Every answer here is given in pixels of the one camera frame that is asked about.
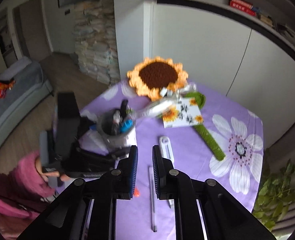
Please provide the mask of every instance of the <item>table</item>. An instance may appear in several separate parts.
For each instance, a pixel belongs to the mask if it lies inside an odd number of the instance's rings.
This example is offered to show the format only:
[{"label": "table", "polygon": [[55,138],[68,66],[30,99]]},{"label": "table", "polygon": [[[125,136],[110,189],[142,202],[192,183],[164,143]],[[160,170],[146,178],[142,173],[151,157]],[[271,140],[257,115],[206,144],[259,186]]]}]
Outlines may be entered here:
[{"label": "table", "polygon": [[[263,161],[263,125],[252,112],[225,96],[197,84],[198,91],[205,95],[201,109],[204,126],[218,142],[226,157],[219,162],[192,127],[164,128],[159,118],[137,121],[136,138],[138,166],[136,187],[139,197],[131,201],[118,200],[116,211],[116,239],[175,239],[174,211],[167,201],[157,200],[157,227],[151,229],[151,199],[148,166],[152,165],[152,147],[159,143],[160,136],[171,141],[175,168],[192,179],[217,180],[250,212],[257,196]],[[123,99],[138,110],[150,103],[149,98],[139,97],[128,81],[123,80],[94,99],[81,115],[96,118],[115,107]],[[82,148],[106,154],[107,149],[96,131],[89,131],[80,140]]]}]

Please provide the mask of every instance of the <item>orange item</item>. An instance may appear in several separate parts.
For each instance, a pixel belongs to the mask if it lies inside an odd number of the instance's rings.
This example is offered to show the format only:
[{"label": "orange item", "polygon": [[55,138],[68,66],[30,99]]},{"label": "orange item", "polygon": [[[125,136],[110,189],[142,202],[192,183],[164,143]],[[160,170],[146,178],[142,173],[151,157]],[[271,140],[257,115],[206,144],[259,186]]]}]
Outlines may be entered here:
[{"label": "orange item", "polygon": [[140,196],[140,192],[138,191],[138,189],[135,187],[134,189],[134,197],[139,197]]},{"label": "orange item", "polygon": [[0,82],[0,98],[4,98],[5,94],[6,94],[6,90],[10,89],[13,87],[15,81],[11,81],[9,84],[4,84],[2,82]]}]

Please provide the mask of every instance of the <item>pen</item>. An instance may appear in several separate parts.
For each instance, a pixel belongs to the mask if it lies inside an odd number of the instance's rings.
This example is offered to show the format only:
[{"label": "pen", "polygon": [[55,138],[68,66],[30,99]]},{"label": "pen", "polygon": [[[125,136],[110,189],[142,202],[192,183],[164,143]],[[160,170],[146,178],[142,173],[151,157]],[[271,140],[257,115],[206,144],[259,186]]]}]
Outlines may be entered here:
[{"label": "pen", "polygon": [[121,104],[121,108],[120,108],[122,120],[125,120],[125,118],[127,116],[126,109],[127,109],[128,103],[129,103],[129,101],[127,99],[122,100],[122,104]]},{"label": "pen", "polygon": [[120,122],[121,122],[120,111],[116,110],[113,115],[111,135],[118,135],[119,134]]},{"label": "pen", "polygon": [[150,184],[151,184],[151,207],[152,207],[152,230],[153,232],[157,232],[156,225],[156,209],[155,209],[155,182],[154,182],[154,171],[153,167],[149,167],[150,171]]}]

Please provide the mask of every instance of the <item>sunflower card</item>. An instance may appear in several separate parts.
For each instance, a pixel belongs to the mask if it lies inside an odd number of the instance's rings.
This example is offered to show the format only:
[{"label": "sunflower card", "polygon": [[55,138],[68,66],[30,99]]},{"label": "sunflower card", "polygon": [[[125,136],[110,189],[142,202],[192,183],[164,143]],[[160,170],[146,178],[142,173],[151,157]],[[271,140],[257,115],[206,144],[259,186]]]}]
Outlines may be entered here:
[{"label": "sunflower card", "polygon": [[193,126],[203,123],[195,98],[182,98],[168,112],[162,115],[164,128]]}]

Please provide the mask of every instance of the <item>hand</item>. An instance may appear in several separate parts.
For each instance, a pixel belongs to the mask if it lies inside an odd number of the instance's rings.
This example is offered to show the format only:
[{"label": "hand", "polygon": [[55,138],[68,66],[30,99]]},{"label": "hand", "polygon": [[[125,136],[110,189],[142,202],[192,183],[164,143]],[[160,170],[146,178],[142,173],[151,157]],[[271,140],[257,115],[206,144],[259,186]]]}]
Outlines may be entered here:
[{"label": "hand", "polygon": [[49,181],[48,177],[60,177],[61,181],[67,181],[70,179],[70,177],[65,174],[60,176],[60,173],[58,171],[43,173],[40,157],[37,157],[35,160],[35,168],[36,168],[37,172],[40,174],[40,176],[44,179],[45,182]]}]

